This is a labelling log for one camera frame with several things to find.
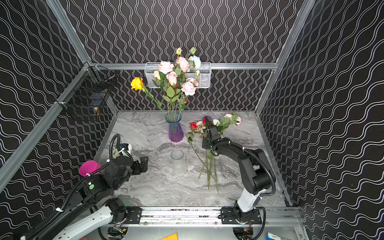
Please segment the purple blue glass vase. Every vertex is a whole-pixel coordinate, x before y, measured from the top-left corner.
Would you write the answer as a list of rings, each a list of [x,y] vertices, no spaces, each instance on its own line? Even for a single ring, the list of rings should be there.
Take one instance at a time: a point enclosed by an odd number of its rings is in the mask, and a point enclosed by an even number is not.
[[[182,114],[178,111],[171,111],[165,115],[165,120],[169,124],[168,136],[171,142],[178,143],[183,140],[184,132],[181,126]]]

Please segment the white light-blue flower stem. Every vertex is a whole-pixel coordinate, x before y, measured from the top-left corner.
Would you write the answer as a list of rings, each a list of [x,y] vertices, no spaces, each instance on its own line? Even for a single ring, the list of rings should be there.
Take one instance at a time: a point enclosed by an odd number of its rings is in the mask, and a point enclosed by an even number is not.
[[[195,69],[195,76],[199,77],[200,76],[200,68],[201,68],[201,59],[196,56],[197,49],[195,47],[192,47],[189,51],[189,57],[188,61],[190,63],[190,66]]]

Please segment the pink rose spray stem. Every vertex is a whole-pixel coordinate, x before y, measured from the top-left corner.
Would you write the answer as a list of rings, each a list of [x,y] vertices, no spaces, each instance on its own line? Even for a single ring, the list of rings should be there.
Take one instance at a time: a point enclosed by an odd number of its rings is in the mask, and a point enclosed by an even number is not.
[[[179,101],[179,113],[181,114],[182,111],[186,108],[188,103],[188,97],[193,96],[196,93],[197,87],[199,83],[197,79],[194,78],[188,78],[186,79],[186,82],[183,83],[181,91],[182,96]]]

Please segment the clear glass jar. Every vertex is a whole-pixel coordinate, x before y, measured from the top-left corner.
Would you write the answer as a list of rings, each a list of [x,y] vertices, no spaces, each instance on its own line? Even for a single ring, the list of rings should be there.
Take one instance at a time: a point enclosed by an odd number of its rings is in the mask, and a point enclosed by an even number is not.
[[[173,173],[177,176],[182,176],[187,173],[187,166],[184,152],[180,149],[175,149],[171,153]]]

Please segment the yellow rose stem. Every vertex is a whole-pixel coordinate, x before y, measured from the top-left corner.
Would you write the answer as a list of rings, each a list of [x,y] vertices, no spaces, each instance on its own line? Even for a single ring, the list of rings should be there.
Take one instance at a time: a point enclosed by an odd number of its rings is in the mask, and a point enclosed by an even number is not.
[[[148,88],[144,85],[144,82],[143,82],[143,79],[142,78],[134,78],[132,81],[131,81],[131,89],[132,90],[135,90],[135,91],[142,91],[146,94],[146,96],[154,101],[157,105],[157,107],[161,110],[161,112],[163,114],[166,114],[166,112],[164,111],[164,108],[163,108],[163,104],[158,101],[154,95],[148,90]]]

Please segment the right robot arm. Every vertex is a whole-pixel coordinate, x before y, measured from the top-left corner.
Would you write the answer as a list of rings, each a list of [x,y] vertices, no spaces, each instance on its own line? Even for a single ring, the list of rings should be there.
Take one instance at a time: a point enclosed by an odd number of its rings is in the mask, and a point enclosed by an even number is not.
[[[259,201],[276,193],[276,176],[265,152],[261,149],[251,150],[223,138],[218,126],[207,116],[203,118],[205,125],[202,147],[213,156],[224,155],[235,161],[240,170],[243,193],[235,201],[233,218],[239,223],[250,223]]]

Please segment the large pink peony stem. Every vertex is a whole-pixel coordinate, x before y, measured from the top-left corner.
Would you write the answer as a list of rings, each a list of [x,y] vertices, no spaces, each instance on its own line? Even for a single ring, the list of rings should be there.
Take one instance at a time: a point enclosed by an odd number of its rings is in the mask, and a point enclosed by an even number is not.
[[[178,75],[178,83],[177,83],[177,88],[180,89],[180,98],[182,96],[182,85],[183,83],[186,82],[187,79],[187,71],[190,69],[190,64],[188,60],[183,56],[183,50],[182,48],[177,48],[176,49],[176,60],[174,62],[167,62],[167,61],[162,61],[158,65],[158,71],[168,74],[170,72],[176,72]],[[175,111],[179,112],[179,101],[180,98],[177,102],[177,108]]]

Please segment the cream rose stem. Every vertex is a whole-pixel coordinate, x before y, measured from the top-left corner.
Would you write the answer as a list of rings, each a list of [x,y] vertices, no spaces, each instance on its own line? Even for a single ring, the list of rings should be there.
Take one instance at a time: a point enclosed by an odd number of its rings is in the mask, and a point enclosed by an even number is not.
[[[170,111],[172,110],[172,104],[171,104],[171,98],[168,96],[168,93],[167,93],[167,90],[170,87],[170,84],[166,74],[160,71],[155,71],[153,83],[157,88],[160,88],[163,91],[162,93],[163,99],[164,101],[167,102],[167,111],[168,113],[170,113]]]

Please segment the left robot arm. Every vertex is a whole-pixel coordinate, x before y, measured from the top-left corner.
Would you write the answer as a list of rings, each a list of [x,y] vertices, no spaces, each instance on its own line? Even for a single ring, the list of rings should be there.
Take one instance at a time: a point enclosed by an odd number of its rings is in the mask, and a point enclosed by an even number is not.
[[[130,218],[127,208],[119,198],[107,200],[98,210],[82,220],[75,221],[84,212],[111,196],[131,176],[148,170],[148,157],[134,161],[131,157],[119,156],[108,160],[101,168],[86,175],[65,197],[55,213],[21,240],[79,240],[88,233],[109,223],[121,224]]]

